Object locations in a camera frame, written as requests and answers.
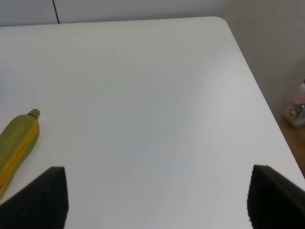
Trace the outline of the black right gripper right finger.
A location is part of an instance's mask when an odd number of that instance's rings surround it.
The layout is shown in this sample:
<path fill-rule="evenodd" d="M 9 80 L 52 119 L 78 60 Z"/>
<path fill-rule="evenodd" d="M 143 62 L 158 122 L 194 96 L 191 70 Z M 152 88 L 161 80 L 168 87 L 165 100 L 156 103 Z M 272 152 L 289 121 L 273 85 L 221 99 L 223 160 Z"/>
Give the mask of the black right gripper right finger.
<path fill-rule="evenodd" d="M 247 211 L 254 229 L 303 229 L 305 191 L 270 166 L 254 165 Z"/>

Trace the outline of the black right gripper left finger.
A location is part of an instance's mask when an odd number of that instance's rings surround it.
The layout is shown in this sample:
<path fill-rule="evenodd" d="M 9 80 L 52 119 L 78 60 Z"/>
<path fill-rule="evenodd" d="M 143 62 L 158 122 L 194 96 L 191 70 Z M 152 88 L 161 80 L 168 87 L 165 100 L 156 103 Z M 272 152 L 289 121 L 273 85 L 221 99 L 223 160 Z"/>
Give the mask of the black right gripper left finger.
<path fill-rule="evenodd" d="M 64 167 L 50 167 L 0 206 L 2 229 L 63 229 L 69 212 Z"/>

